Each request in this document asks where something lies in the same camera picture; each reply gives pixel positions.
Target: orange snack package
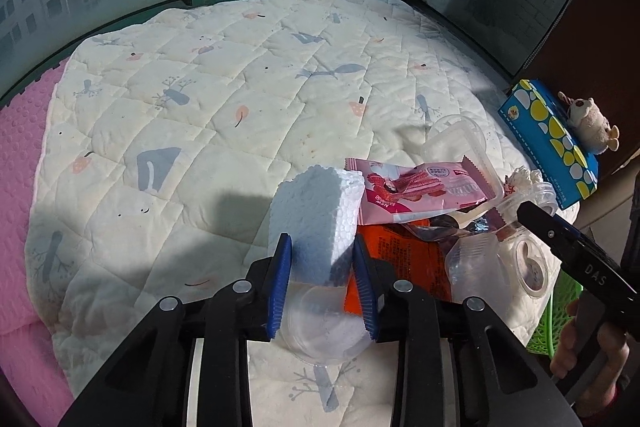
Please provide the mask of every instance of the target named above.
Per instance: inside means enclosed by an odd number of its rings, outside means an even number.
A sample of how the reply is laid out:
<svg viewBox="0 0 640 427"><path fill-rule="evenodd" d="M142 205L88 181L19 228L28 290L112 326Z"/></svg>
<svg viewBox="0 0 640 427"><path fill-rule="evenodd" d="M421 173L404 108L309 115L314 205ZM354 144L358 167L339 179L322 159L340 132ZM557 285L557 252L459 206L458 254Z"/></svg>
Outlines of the orange snack package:
<svg viewBox="0 0 640 427"><path fill-rule="evenodd" d="M431 296L451 300L451 286L444 267L444 256L437 243L421 241L400 225L358 225L369 255L389 261L398 279L407 279ZM362 315L356 280L351 274L344 299L344 311Z"/></svg>

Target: blue tissue box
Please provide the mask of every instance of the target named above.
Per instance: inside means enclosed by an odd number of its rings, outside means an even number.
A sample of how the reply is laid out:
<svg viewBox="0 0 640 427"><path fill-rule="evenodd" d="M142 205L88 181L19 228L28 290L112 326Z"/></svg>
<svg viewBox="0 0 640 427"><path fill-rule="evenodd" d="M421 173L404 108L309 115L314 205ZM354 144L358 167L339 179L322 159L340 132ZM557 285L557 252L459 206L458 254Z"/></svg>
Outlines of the blue tissue box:
<svg viewBox="0 0 640 427"><path fill-rule="evenodd" d="M566 112L539 80L521 80L498 113L558 196L560 208L596 190L598 161L568 130Z"/></svg>

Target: finger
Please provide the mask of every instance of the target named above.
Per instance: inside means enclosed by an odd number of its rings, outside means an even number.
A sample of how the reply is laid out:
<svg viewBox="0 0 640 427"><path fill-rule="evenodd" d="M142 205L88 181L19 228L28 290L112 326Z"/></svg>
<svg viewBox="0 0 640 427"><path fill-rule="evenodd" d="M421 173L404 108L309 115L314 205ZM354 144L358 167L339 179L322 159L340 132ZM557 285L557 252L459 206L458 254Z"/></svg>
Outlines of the finger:
<svg viewBox="0 0 640 427"><path fill-rule="evenodd" d="M578 330L575 328L575 320L570 320L564 325L562 331L560 331L559 344L566 349L574 349L575 343L578 340Z"/></svg>
<svg viewBox="0 0 640 427"><path fill-rule="evenodd" d="M578 301L580 299L575 299L574 301L571 301L569 304L567 304L566 306L566 313L570 316L570 317L575 317L575 315L578 314Z"/></svg>
<svg viewBox="0 0 640 427"><path fill-rule="evenodd" d="M577 359L571 349L567 349L559 344L549 369L558 378L564 378L566 374L575 367Z"/></svg>
<svg viewBox="0 0 640 427"><path fill-rule="evenodd" d="M607 363L589 387L591 396L603 395L611 389L618 381L629 356L625 332L612 324L605 323L600 327L598 343L607 355Z"/></svg>

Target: green plastic basket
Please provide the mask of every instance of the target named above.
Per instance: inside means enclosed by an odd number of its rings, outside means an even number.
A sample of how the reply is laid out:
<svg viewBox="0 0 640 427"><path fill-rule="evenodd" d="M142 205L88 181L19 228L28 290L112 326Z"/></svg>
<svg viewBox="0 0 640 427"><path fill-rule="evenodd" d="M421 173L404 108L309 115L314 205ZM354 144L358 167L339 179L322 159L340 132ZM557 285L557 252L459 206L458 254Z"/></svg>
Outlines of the green plastic basket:
<svg viewBox="0 0 640 427"><path fill-rule="evenodd" d="M580 292L582 292L582 286L560 270L554 290L540 318L540 323L527 344L527 350L530 353L553 357L558 346L560 331L571 320L571 317L566 313L566 306L577 299Z"/></svg>

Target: plush bear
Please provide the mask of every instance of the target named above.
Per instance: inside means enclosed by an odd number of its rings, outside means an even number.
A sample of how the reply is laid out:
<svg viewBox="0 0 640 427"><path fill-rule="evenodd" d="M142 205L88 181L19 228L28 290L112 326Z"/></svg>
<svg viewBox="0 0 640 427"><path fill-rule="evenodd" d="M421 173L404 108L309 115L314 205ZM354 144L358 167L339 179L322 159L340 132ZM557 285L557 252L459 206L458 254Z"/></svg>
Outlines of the plush bear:
<svg viewBox="0 0 640 427"><path fill-rule="evenodd" d="M587 152L602 154L607 149L618 150L620 131L617 126L609 125L592 98L573 99L563 92L558 93L558 98L568 106L569 126Z"/></svg>

